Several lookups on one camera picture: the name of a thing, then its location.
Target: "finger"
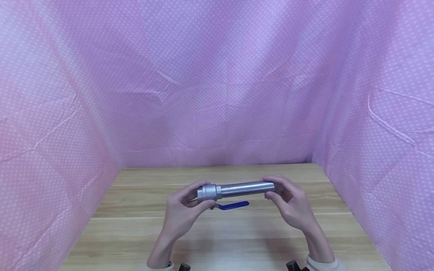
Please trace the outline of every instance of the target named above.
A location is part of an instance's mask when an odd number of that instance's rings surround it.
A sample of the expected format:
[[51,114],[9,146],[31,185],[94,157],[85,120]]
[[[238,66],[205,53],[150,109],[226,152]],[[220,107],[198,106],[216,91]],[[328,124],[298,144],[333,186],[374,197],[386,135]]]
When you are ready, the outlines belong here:
[[262,177],[262,179],[264,181],[270,181],[270,182],[276,182],[281,184],[285,189],[293,192],[297,189],[297,186],[291,182],[290,180],[288,180],[287,178],[283,177],[283,176],[264,176]]
[[197,201],[197,199],[195,199],[195,200],[187,201],[184,205],[188,208],[193,208],[197,204],[199,204],[199,202]]
[[183,189],[177,191],[175,194],[173,194],[173,196],[175,196],[177,199],[182,199],[182,198],[187,197],[190,194],[195,195],[196,194],[196,190],[199,187],[204,186],[206,184],[210,184],[210,182],[208,182],[208,181],[197,181],[197,182],[194,182],[194,183],[192,183],[190,185],[187,185]]
[[193,192],[190,192],[188,195],[186,195],[182,199],[185,200],[185,201],[191,201],[192,199],[195,199],[195,198],[197,198],[197,192],[196,192],[196,190],[194,190]]
[[205,212],[205,210],[214,206],[214,204],[216,204],[216,202],[213,201],[212,199],[209,199],[209,200],[202,201],[201,203],[199,203],[197,206],[193,207],[192,209],[195,212],[195,215],[199,216],[201,213]]
[[280,196],[282,197],[282,199],[283,199],[285,202],[289,202],[289,201],[292,200],[292,198],[294,197],[294,196],[292,195],[292,193],[291,193],[290,191],[288,191],[288,190],[285,190],[285,191],[284,191]]
[[282,199],[282,197],[274,192],[267,192],[265,193],[265,195],[267,199],[270,199],[277,206],[280,212],[282,212],[285,207],[288,206],[288,204]]

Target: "left hand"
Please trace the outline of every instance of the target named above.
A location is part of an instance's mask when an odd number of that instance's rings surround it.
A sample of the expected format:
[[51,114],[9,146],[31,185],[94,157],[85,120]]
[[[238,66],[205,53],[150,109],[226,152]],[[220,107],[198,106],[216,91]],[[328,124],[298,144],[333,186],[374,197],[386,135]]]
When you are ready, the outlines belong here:
[[206,200],[198,204],[196,190],[208,181],[197,181],[170,195],[167,199],[166,217],[161,233],[172,241],[186,234],[196,219],[206,209],[214,206],[215,201]]

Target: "black object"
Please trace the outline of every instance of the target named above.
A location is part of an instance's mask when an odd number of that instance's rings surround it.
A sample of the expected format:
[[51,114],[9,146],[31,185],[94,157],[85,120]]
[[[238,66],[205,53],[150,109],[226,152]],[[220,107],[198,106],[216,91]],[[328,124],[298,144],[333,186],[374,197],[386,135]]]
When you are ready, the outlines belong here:
[[286,268],[288,268],[288,271],[309,271],[307,267],[300,269],[296,261],[287,262]]
[[178,271],[190,271],[191,267],[188,264],[181,264]]

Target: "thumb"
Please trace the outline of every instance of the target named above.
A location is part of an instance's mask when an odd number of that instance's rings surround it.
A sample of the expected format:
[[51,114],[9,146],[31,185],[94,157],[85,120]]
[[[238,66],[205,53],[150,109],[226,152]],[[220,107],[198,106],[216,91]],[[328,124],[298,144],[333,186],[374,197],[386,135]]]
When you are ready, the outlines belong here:
[[212,206],[214,206],[214,204],[216,204],[216,202],[213,201],[212,199],[205,200],[199,203],[198,205],[196,205],[195,207],[193,207],[193,210],[196,213],[196,215],[199,216],[201,213],[205,212],[206,209],[209,209]]
[[270,199],[277,206],[279,211],[283,211],[283,209],[288,206],[288,204],[282,199],[282,197],[274,192],[267,192],[265,194],[265,197],[267,199]]

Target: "hand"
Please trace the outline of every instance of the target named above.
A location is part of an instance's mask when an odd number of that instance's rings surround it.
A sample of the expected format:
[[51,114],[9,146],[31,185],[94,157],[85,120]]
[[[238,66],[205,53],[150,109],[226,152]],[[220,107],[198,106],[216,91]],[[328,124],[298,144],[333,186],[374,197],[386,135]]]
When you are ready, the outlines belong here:
[[300,186],[280,175],[265,176],[263,180],[274,182],[278,188],[281,187],[278,190],[282,191],[278,193],[265,193],[265,198],[272,200],[286,223],[303,232],[318,225],[306,194]]
[[196,190],[210,184],[207,181],[197,181],[170,195],[167,199],[166,217],[161,234],[173,241],[186,234],[196,219],[206,209],[214,206],[215,201],[206,200],[198,204]]

